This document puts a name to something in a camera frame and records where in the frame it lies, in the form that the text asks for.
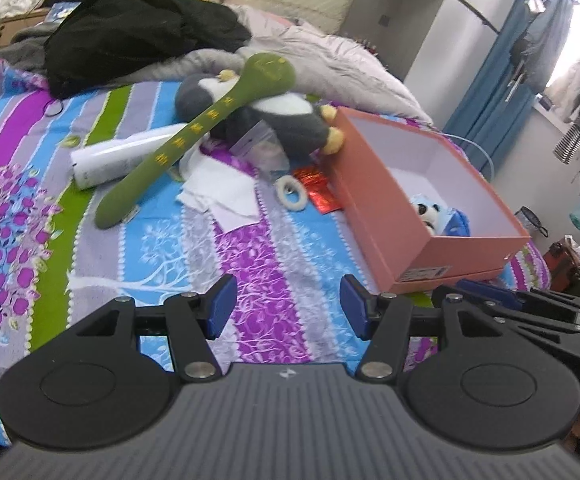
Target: blue curtain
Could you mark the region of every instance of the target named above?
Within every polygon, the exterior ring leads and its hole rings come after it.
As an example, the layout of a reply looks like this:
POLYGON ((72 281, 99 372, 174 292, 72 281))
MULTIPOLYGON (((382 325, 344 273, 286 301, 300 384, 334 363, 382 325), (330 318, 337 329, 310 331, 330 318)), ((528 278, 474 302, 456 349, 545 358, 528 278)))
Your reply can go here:
MULTIPOLYGON (((519 85, 510 101, 505 102, 510 92, 507 85, 514 75, 510 50, 532 23, 532 15, 525 1, 514 2, 480 72, 444 128, 449 134, 473 140, 483 147, 496 168, 502 164, 525 124, 536 95, 524 83, 519 85)), ((474 167, 484 172, 488 167, 485 156, 467 142, 464 142, 463 148, 474 167)))

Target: white cylinder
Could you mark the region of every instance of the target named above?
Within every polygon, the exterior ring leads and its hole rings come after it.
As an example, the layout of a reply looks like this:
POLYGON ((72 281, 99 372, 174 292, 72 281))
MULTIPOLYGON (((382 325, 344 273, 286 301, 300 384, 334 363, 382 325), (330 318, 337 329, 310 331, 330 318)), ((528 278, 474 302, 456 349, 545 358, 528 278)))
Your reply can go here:
POLYGON ((126 176, 183 127, 185 123, 172 124, 73 150, 70 161, 77 187, 87 189, 126 176))

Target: bed sheet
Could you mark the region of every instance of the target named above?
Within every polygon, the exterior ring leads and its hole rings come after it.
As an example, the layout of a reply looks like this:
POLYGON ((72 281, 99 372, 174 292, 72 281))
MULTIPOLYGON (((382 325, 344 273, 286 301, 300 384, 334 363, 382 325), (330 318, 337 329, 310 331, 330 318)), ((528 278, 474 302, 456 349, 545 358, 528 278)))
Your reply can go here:
MULTIPOLYGON (((224 369, 234 361, 356 367, 367 344, 343 315, 339 281, 352 273, 374 285, 343 214, 321 216, 311 205, 290 214, 259 182, 262 221, 223 234, 211 217, 175 202, 180 184, 164 176, 131 222, 94 227, 110 186, 76 189, 70 150, 175 123, 178 86, 87 92, 48 116, 55 106, 45 80, 0 60, 0 376, 116 296, 160 304, 179 292, 205 292, 224 272, 239 281, 233 315, 210 343, 224 369)), ((535 274, 547 272, 533 263, 537 251, 526 250, 520 274, 504 273, 508 286, 540 285, 535 274)), ((414 299, 429 304, 422 294, 414 299)), ((407 367, 434 351, 433 340, 413 338, 407 367)), ((164 338, 144 338, 142 352, 171 369, 164 338)), ((0 423, 0 444, 7 443, 0 423)))

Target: black circular disc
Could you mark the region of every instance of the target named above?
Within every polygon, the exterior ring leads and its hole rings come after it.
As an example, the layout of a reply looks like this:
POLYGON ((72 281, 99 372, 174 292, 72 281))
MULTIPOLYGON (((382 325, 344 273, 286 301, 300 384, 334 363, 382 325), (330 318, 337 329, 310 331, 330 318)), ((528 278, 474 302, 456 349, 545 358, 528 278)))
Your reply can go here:
POLYGON ((565 436, 580 406, 573 373, 517 337, 464 338, 421 363, 404 388, 408 405, 434 433, 496 451, 565 436))
POLYGON ((0 417, 30 444, 61 450, 109 446, 140 433, 169 403, 167 373, 137 351, 97 344, 61 359, 44 348, 0 381, 0 417))

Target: green stripe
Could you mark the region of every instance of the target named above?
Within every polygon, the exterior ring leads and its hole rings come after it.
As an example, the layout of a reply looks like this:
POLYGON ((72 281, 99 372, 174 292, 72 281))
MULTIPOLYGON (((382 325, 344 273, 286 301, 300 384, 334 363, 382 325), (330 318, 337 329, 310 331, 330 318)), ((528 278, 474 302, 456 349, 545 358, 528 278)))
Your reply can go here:
MULTIPOLYGON (((110 92, 106 106, 86 139, 85 146, 115 136, 126 110, 130 91, 131 87, 126 86, 110 92)), ((93 194, 94 189, 79 190, 71 180, 59 199, 58 204, 63 211, 55 215, 52 222, 55 231, 61 231, 61 234, 48 242, 48 249, 52 251, 48 270, 38 275, 36 290, 41 297, 34 304, 30 351, 36 350, 65 330, 70 299, 67 274, 72 268, 74 239, 93 194)))

